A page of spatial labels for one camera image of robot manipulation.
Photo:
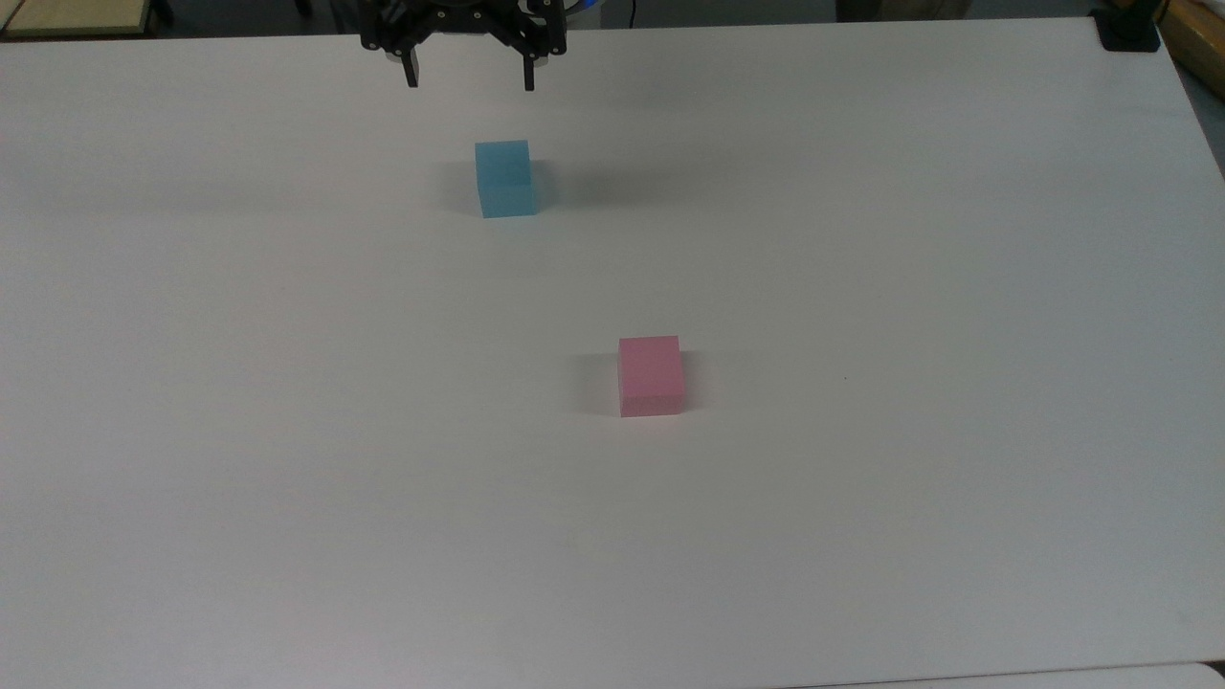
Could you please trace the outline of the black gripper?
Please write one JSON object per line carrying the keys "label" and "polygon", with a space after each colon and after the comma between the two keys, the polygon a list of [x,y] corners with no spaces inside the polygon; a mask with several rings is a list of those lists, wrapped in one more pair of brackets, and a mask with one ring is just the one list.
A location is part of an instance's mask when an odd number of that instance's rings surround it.
{"label": "black gripper", "polygon": [[417,88],[417,42],[432,33],[495,36],[523,56],[523,88],[532,92],[537,69],[568,51],[566,21],[564,1],[370,1],[363,47],[399,64]]}

